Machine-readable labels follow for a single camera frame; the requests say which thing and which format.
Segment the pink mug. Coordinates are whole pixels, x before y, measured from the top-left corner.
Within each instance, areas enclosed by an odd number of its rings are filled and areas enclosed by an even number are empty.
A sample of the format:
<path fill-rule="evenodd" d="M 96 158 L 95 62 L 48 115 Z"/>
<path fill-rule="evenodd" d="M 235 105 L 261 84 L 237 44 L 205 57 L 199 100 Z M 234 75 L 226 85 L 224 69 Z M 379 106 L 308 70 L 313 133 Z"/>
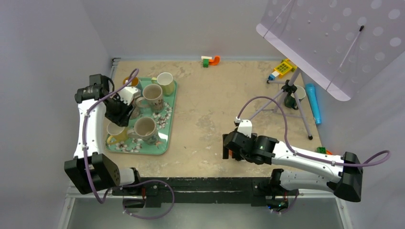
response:
<path fill-rule="evenodd" d="M 131 113 L 129 118 L 130 119 L 136 119 L 141 114 L 140 107 L 137 105 L 137 102 L 136 102 L 136 98 L 133 99 L 132 106 L 133 106 L 133 110 L 132 110 L 132 113 Z"/>

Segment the blue mug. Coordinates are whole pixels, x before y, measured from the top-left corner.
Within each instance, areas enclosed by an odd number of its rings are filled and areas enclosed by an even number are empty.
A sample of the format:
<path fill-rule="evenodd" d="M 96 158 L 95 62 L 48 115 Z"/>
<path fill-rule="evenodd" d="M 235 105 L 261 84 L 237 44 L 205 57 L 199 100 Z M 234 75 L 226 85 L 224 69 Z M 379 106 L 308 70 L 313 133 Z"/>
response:
<path fill-rule="evenodd" d="M 143 90 L 139 78 L 135 77 L 131 82 L 129 82 L 129 79 L 130 79 L 130 77 L 126 77 L 126 78 L 123 80 L 123 84 L 127 84 L 128 87 L 129 87 L 129 86 L 131 86 L 131 87 L 136 87 L 136 88 L 138 88 L 140 91 Z"/>

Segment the light green mug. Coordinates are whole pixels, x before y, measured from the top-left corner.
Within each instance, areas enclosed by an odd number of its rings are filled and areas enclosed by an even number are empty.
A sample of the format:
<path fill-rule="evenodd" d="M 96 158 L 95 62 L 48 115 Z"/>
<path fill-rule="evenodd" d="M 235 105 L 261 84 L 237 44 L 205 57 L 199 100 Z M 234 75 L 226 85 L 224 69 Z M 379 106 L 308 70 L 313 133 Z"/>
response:
<path fill-rule="evenodd" d="M 157 77 L 151 78 L 151 82 L 158 84 L 162 88 L 165 96 L 170 96 L 175 91 L 175 82 L 171 73 L 160 73 Z"/>

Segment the yellow mug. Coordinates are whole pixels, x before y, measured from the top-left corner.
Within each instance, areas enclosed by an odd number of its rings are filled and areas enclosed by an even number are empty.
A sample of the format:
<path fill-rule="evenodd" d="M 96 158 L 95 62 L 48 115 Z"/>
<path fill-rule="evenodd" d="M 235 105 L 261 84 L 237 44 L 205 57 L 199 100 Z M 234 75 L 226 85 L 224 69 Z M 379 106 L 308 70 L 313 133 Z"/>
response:
<path fill-rule="evenodd" d="M 110 122 L 107 125 L 107 133 L 109 137 L 106 140 L 108 145 L 113 145 L 121 142 L 125 142 L 128 140 L 128 127 L 126 126 L 118 126 L 117 124 Z"/>

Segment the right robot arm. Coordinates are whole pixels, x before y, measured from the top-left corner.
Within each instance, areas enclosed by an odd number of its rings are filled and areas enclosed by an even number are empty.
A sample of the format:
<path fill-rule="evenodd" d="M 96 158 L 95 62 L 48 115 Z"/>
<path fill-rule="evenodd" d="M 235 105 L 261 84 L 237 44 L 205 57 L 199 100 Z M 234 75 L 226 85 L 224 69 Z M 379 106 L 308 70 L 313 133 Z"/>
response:
<path fill-rule="evenodd" d="M 223 135 L 223 158 L 245 160 L 256 165 L 280 165 L 303 170 L 303 174 L 287 171 L 271 178 L 268 188 L 274 194 L 294 189 L 315 189 L 333 193 L 336 197 L 360 202 L 363 169 L 357 155 L 323 155 L 300 148 L 289 148 L 286 143 L 264 135 L 247 137 L 237 131 Z"/>

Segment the beige floral mug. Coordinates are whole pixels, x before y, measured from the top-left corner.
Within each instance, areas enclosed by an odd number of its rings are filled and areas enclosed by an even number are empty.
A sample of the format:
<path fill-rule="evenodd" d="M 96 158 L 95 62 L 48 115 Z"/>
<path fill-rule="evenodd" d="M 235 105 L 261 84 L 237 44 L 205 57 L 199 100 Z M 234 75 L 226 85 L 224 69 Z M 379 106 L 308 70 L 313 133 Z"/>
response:
<path fill-rule="evenodd" d="M 154 113 L 160 113 L 164 109 L 163 90 L 157 84 L 147 85 L 142 96 L 135 101 L 138 107 L 149 108 Z"/>

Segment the tan floral mug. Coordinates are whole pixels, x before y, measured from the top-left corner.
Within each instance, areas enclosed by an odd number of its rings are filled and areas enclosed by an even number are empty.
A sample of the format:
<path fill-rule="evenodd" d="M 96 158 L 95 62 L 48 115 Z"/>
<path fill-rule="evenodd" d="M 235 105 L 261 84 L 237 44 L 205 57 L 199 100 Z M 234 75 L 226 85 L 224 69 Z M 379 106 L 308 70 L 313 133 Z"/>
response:
<path fill-rule="evenodd" d="M 134 127 L 127 131 L 127 136 L 139 138 L 148 145 L 154 145 L 160 140 L 157 124 L 151 117 L 142 117 L 134 123 Z"/>

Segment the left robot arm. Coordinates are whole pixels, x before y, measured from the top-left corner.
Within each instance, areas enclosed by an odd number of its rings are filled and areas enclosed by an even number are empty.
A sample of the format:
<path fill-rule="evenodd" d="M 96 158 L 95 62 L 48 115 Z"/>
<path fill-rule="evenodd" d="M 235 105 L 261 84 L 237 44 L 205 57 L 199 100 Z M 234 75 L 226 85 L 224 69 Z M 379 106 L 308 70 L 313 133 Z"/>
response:
<path fill-rule="evenodd" d="M 134 86 L 115 88 L 101 74 L 89 76 L 89 85 L 75 94 L 79 112 L 79 135 L 74 158 L 64 163 L 64 171 L 81 194 L 124 186 L 130 195 L 142 190 L 134 168 L 120 169 L 104 154 L 103 120 L 127 127 L 134 110 L 132 102 L 141 95 Z"/>

